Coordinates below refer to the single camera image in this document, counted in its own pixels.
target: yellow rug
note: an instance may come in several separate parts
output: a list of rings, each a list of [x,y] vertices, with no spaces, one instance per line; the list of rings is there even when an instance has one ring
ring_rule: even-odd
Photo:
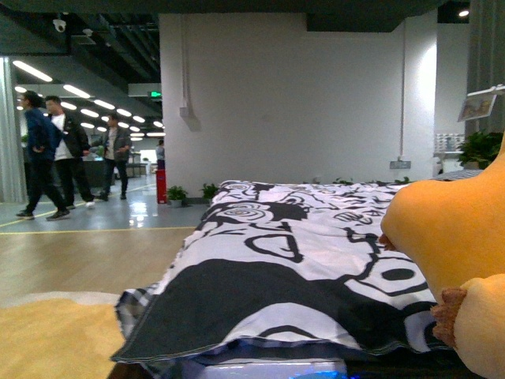
[[[50,298],[0,309],[0,378],[100,379],[123,344],[111,304]]]

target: person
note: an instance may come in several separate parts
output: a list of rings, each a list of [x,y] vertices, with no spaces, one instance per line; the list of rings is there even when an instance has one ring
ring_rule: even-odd
[[[56,148],[54,165],[62,182],[67,209],[75,209],[73,204],[73,179],[75,179],[82,200],[87,208],[94,208],[94,196],[89,189],[82,156],[89,154],[90,145],[84,128],[68,117],[62,108],[62,100],[57,96],[46,96],[46,109],[53,124],[62,131],[62,141]]]
[[[158,163],[158,170],[165,170],[165,141],[159,140],[156,146],[156,159]]]
[[[108,201],[110,193],[110,184],[114,168],[118,168],[119,178],[121,179],[121,200],[126,200],[126,190],[128,188],[128,175],[126,174],[126,164],[128,163],[129,150],[132,141],[126,128],[118,127],[119,117],[117,114],[109,114],[105,137],[93,146],[103,146],[103,160],[105,161],[105,170],[103,178],[103,189],[96,200]]]
[[[24,116],[28,127],[28,157],[30,160],[30,191],[29,202],[24,211],[16,214],[25,220],[33,220],[33,211],[45,193],[57,208],[54,215],[47,221],[69,218],[70,211],[66,208],[62,195],[54,186],[51,168],[54,154],[62,139],[61,132],[49,118],[45,117],[39,108],[42,98],[33,91],[27,91],[20,96],[20,105],[25,110]]]

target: stuffed toy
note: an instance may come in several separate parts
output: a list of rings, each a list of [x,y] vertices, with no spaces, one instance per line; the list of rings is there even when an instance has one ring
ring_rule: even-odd
[[[502,141],[495,161],[473,178],[399,190],[379,239],[423,272],[439,304],[433,334],[489,379],[505,378],[504,152]]]

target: black pants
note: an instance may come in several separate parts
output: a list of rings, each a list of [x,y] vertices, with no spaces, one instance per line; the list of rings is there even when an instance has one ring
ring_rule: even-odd
[[[58,211],[66,210],[63,197],[53,183],[53,176],[51,175],[52,166],[52,160],[36,160],[31,162],[29,203],[26,206],[28,212],[35,210],[43,193],[51,199],[58,208]]]
[[[128,175],[126,174],[126,161],[115,161],[113,159],[104,159],[105,161],[105,177],[103,181],[103,193],[110,193],[110,185],[112,183],[112,175],[114,175],[114,167],[118,168],[119,178],[121,179],[121,193],[126,193],[128,188]]]
[[[63,195],[67,206],[73,205],[73,201],[75,200],[73,196],[73,179],[76,180],[77,189],[82,200],[86,202],[93,201],[94,197],[89,189],[82,158],[55,160],[54,165],[62,182]]]

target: tan plush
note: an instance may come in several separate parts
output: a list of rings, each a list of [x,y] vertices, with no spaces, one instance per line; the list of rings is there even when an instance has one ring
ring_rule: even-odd
[[[474,178],[396,194],[380,241],[407,254],[436,301],[434,334],[483,377],[505,378],[505,144]]]

